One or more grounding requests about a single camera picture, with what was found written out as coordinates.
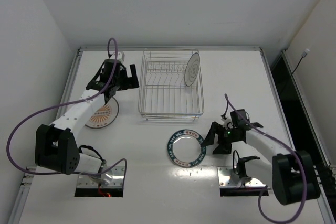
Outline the dark green rimmed plate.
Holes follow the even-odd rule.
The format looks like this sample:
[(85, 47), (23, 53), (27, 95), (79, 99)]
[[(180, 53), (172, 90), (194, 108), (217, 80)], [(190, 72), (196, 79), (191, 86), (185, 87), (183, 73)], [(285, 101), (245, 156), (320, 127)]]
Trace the dark green rimmed plate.
[(168, 140), (167, 154), (179, 167), (198, 166), (206, 155), (206, 147), (201, 147), (203, 137), (194, 130), (184, 129), (175, 132)]

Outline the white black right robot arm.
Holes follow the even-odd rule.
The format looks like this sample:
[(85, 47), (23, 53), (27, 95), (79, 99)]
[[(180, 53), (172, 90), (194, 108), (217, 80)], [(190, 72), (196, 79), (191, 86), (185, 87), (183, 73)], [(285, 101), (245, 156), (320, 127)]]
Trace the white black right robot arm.
[(265, 133), (259, 133), (262, 125), (250, 122), (249, 114), (244, 110), (232, 111), (223, 125), (212, 122), (209, 132), (201, 143), (202, 147), (218, 146), (214, 155), (229, 155), (232, 144), (244, 142), (256, 149), (259, 156), (240, 157), (234, 164), (233, 173), (244, 182), (256, 178), (270, 187), (282, 205), (300, 202), (302, 195), (306, 199), (317, 199), (321, 190), (310, 154), (306, 151), (293, 151), (289, 147), (273, 142)]

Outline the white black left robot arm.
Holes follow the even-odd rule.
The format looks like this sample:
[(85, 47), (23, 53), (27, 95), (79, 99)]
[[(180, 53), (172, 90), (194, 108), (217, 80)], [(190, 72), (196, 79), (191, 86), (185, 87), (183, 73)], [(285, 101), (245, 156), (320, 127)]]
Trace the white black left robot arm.
[(139, 81), (134, 64), (131, 76), (122, 61), (106, 59), (87, 84), (81, 102), (73, 105), (60, 118), (49, 125), (42, 124), (36, 131), (35, 163), (37, 166), (70, 175), (90, 176), (102, 185), (108, 185), (112, 174), (100, 155), (82, 152), (76, 138), (89, 119), (106, 105), (117, 91), (136, 89)]

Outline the orange sunburst plate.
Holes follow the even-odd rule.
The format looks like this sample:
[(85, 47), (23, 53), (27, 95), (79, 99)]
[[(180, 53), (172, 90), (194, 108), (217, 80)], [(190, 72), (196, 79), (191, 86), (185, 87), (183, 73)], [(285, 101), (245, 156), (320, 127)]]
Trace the orange sunburst plate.
[(91, 129), (102, 129), (112, 124), (119, 114), (119, 104), (115, 98), (98, 109), (86, 122), (85, 126)]

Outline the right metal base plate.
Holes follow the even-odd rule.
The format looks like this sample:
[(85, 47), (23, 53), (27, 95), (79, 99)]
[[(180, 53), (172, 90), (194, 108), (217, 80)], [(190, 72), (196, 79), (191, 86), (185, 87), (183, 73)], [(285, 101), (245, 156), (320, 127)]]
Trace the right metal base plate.
[(239, 178), (231, 166), (218, 166), (218, 182), (220, 188), (247, 189), (263, 188), (266, 185), (256, 178)]

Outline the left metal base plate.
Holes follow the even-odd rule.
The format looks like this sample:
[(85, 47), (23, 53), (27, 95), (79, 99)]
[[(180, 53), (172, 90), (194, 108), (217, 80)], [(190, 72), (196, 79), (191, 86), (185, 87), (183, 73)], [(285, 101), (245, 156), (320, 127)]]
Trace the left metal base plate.
[(99, 185), (103, 189), (120, 189), (123, 187), (125, 166), (116, 166), (112, 170), (99, 176), (87, 176), (80, 174), (77, 179), (77, 188), (93, 189)]

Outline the metal base plate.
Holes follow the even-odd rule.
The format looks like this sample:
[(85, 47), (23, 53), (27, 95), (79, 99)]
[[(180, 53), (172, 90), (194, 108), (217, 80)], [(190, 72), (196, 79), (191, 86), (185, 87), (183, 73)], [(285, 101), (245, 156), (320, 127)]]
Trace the metal base plate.
[(80, 174), (77, 179), (77, 188), (93, 189), (99, 185), (103, 189), (120, 189), (123, 187), (125, 166), (116, 166), (112, 170), (99, 176), (87, 176)]
[(220, 188), (247, 189), (263, 188), (266, 185), (256, 178), (239, 178), (231, 166), (218, 166), (218, 182)]

